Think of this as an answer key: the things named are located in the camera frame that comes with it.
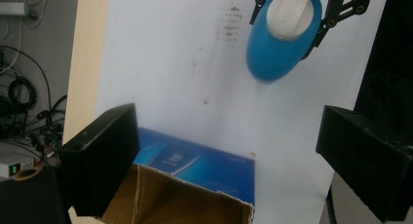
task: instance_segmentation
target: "box flap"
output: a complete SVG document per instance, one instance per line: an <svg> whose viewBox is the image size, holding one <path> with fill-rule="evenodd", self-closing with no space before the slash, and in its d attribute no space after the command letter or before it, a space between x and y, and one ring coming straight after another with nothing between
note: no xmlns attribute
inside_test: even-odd
<svg viewBox="0 0 413 224"><path fill-rule="evenodd" d="M136 164L254 203L253 160L148 129L140 128L139 135Z"/></svg>
<svg viewBox="0 0 413 224"><path fill-rule="evenodd" d="M107 224L132 223L136 187L137 165L132 165L100 220Z"/></svg>
<svg viewBox="0 0 413 224"><path fill-rule="evenodd" d="M101 221L107 224L247 224L252 215L250 204L153 168L132 165Z"/></svg>
<svg viewBox="0 0 413 224"><path fill-rule="evenodd" d="M249 223L252 205L186 183L153 168L139 167L133 223Z"/></svg>

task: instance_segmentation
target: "white surface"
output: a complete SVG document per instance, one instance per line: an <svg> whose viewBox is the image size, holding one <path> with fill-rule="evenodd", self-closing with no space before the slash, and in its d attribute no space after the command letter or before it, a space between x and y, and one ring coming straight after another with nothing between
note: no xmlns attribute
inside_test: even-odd
<svg viewBox="0 0 413 224"><path fill-rule="evenodd" d="M245 64L254 0L110 0L96 116L135 102L141 127L252 153L254 223L319 223L333 174L315 152L322 108L354 107L385 1L264 85Z"/></svg>
<svg viewBox="0 0 413 224"><path fill-rule="evenodd" d="M313 16L310 0L274 0L268 7L267 26L274 37L293 40L307 30Z"/></svg>

